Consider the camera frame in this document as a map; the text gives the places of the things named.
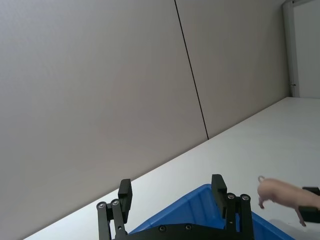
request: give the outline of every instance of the white tabletop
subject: white tabletop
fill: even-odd
[[[221,174],[228,192],[251,196],[251,209],[295,239],[320,239],[320,225],[303,228],[295,211],[272,202],[258,206],[258,176],[317,186],[320,175],[320,99],[285,98],[192,150],[132,181],[130,232],[178,198]],[[96,204],[117,190],[27,237],[98,240]]]

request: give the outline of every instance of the toy pig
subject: toy pig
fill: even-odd
[[[259,187],[257,189],[259,194],[259,206],[264,209],[264,201],[271,200],[274,203],[293,208],[299,217],[302,226],[306,226],[299,206],[316,207],[320,209],[320,196],[296,187],[289,183],[273,179],[265,178],[264,176],[258,177]]]

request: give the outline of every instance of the blue plastic bin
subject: blue plastic bin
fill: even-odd
[[[294,240],[254,212],[252,213],[255,240]],[[205,184],[183,196],[153,217],[138,226],[131,233],[166,224],[197,224],[223,229],[225,220],[211,191],[211,185]]]

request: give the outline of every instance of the screw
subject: screw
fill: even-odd
[[[165,232],[165,231],[166,231],[166,226],[161,225],[161,226],[159,227],[159,231],[160,231],[160,232]]]
[[[243,195],[243,196],[242,196],[242,199],[243,199],[243,200],[249,200],[249,197],[248,197],[247,195]]]
[[[235,198],[235,195],[233,194],[228,194],[228,199],[234,199]]]
[[[190,224],[187,224],[187,225],[185,225],[185,229],[186,229],[186,230],[191,230],[191,229],[192,229],[192,226],[191,226]]]
[[[119,204],[119,201],[118,200],[114,200],[113,202],[112,202],[112,205],[113,206],[117,206]]]

